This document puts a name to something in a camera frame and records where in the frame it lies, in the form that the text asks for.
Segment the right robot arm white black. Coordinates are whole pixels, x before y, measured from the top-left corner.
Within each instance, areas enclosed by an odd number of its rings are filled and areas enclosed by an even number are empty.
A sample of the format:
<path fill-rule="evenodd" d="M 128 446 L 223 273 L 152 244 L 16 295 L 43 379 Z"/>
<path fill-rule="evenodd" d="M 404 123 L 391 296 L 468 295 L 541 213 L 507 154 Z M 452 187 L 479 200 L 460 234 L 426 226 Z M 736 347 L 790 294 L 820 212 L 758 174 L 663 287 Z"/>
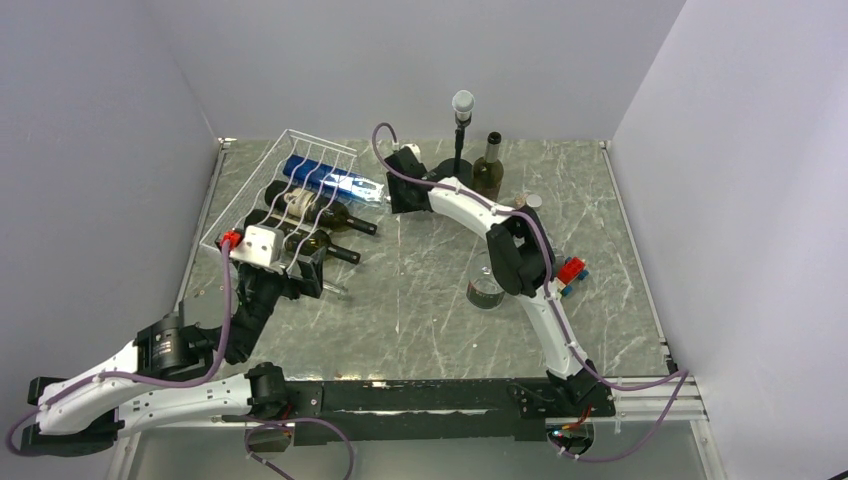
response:
<path fill-rule="evenodd" d="M 496 282 L 519 301 L 539 337 L 554 385 L 554 407 L 565 415 L 578 414 L 597 381 L 553 291 L 553 251 L 538 216 L 529 208 L 493 202 L 455 177 L 437 182 L 412 177 L 411 170 L 422 164 L 408 147 L 377 159 L 387 170 L 393 201 L 420 200 L 422 210 L 450 218 L 486 241 Z"/>

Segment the blue square glass bottle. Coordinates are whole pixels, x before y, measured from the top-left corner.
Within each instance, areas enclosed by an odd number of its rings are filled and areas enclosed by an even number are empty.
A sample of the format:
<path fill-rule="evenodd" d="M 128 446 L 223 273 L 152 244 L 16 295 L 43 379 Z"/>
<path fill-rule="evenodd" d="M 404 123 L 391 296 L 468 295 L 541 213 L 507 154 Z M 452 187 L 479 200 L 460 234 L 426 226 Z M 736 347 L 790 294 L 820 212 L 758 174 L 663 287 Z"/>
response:
<path fill-rule="evenodd" d="M 282 174 L 294 183 L 327 197 L 335 194 L 336 198 L 374 205 L 390 199 L 383 183 L 298 155 L 286 160 Z"/>

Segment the dark green wine bottle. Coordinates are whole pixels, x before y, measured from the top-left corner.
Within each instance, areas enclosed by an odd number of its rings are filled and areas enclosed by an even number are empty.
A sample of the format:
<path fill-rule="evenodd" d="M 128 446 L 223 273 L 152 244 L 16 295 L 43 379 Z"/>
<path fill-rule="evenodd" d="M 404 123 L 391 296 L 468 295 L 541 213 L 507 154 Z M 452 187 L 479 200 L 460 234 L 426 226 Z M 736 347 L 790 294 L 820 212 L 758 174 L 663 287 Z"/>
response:
<path fill-rule="evenodd" d="M 297 222 L 288 218 L 273 215 L 265 210 L 254 209 L 241 224 L 244 229 L 251 225 L 262 225 L 282 231 L 286 238 L 284 249 L 288 253 L 309 256 L 324 248 L 328 256 L 354 265 L 360 263 L 360 253 L 336 245 L 330 235 L 320 228 L 309 232 L 307 227 L 311 227 L 311 224 L 298 226 Z"/>

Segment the wine bottle with cream label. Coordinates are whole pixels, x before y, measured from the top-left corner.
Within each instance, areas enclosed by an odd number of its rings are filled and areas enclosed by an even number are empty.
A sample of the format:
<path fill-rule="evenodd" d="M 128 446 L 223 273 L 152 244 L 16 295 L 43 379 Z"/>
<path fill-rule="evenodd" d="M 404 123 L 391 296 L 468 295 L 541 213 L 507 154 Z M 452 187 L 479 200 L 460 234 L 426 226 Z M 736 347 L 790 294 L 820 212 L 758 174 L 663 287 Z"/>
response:
<path fill-rule="evenodd" d="M 376 224 L 355 217 L 340 201 L 283 181 L 272 181 L 264 189 L 263 200 L 280 214 L 320 227 L 335 231 L 351 228 L 371 236 L 377 234 Z"/>

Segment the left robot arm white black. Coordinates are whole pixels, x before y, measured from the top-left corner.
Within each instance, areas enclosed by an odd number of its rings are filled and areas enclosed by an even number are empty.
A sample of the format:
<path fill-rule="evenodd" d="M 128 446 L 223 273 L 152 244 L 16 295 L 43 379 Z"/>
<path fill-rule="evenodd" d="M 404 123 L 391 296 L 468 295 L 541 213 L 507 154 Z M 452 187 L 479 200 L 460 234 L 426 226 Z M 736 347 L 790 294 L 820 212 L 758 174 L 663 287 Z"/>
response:
<path fill-rule="evenodd" d="M 321 296 L 322 257 L 301 256 L 296 265 L 289 274 L 226 258 L 220 326 L 189 324 L 179 306 L 86 372 L 33 379 L 33 410 L 9 429 L 7 449 L 22 457 L 78 457 L 139 430 L 202 416 L 282 418 L 292 406 L 281 367 L 263 363 L 214 377 L 222 364 L 249 359 L 279 299 Z"/>

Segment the olive wine bottle silver neck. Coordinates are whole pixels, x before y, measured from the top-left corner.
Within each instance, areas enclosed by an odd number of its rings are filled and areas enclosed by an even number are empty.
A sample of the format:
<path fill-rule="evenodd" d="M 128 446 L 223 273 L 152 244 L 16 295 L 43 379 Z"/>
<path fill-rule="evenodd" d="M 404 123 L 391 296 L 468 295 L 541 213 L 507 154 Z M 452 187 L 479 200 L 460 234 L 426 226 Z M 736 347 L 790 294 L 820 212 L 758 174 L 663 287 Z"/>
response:
<path fill-rule="evenodd" d="M 498 200 L 504 177 L 504 166 L 499 158 L 501 142 L 499 132 L 490 132 L 484 154 L 472 167 L 472 189 L 492 201 Z"/>

